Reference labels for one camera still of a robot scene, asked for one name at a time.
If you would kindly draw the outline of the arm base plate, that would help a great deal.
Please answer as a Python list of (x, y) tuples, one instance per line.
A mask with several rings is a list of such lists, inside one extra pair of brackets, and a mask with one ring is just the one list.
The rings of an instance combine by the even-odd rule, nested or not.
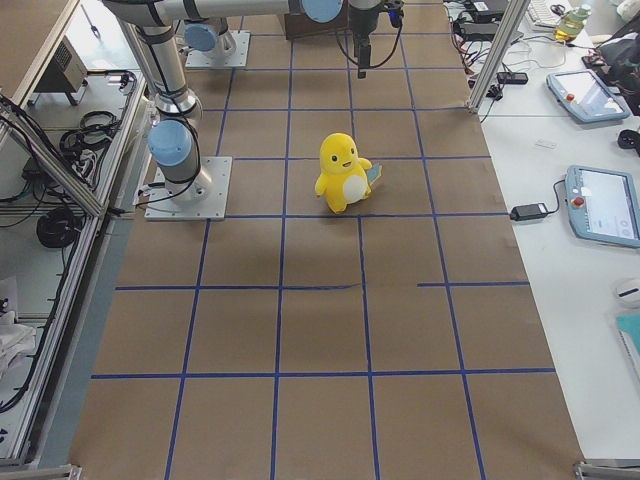
[(189, 47), (186, 68), (191, 70), (245, 68), (250, 36), (247, 30), (227, 30), (217, 35), (214, 31), (193, 26), (184, 34)]
[(205, 156), (201, 159), (201, 171), (193, 184), (180, 195), (178, 185), (166, 183), (160, 169), (154, 181), (162, 183), (150, 192), (144, 217), (149, 221), (195, 221), (225, 218), (232, 158)]

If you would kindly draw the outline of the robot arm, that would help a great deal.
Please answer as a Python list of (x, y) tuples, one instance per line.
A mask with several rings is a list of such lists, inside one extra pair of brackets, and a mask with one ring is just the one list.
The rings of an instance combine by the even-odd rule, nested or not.
[(236, 51), (236, 41), (225, 17), (186, 21), (184, 39), (191, 49), (214, 59), (229, 57)]
[(206, 200), (213, 180), (199, 149), (192, 118), (199, 99), (188, 87), (177, 51), (176, 21), (184, 22), (184, 38), (192, 49), (210, 52), (218, 49), (227, 34), (229, 16), (302, 13), (316, 23), (327, 23), (345, 10), (354, 46), (346, 58), (356, 66), (359, 77), (365, 77), (374, 67), (370, 36), (379, 15), (388, 14), (393, 27), (400, 29), (404, 6), (401, 1), (108, 1), (105, 5), (135, 31), (161, 116), (148, 136), (149, 151), (164, 176), (167, 194), (161, 201), (179, 206)]

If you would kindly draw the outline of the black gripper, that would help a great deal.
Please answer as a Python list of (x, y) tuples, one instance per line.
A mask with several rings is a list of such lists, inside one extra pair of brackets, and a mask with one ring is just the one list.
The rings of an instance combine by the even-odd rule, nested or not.
[(348, 25), (354, 41), (357, 59), (357, 78), (365, 79), (371, 63), (370, 35), (378, 27), (378, 18), (385, 13), (391, 26), (403, 25), (404, 2), (402, 0), (352, 0), (348, 2)]

